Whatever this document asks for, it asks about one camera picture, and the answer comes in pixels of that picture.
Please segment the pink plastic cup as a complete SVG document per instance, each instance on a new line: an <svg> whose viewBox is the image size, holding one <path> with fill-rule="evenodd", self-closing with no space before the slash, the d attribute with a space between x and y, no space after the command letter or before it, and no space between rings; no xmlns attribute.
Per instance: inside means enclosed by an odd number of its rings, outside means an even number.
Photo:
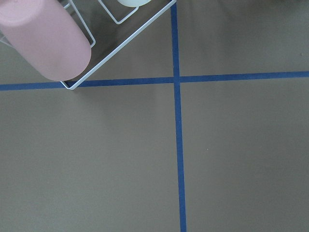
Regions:
<svg viewBox="0 0 309 232"><path fill-rule="evenodd" d="M2 0L0 30L47 79L71 80L90 62L88 39L57 0Z"/></svg>

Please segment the pale green cup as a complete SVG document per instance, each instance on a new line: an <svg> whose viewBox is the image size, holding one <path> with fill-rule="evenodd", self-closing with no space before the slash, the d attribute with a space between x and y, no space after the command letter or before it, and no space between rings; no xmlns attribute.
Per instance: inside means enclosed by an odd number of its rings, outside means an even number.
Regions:
<svg viewBox="0 0 309 232"><path fill-rule="evenodd" d="M147 3L149 3L151 0L118 0L120 4L126 7L140 7Z"/></svg>

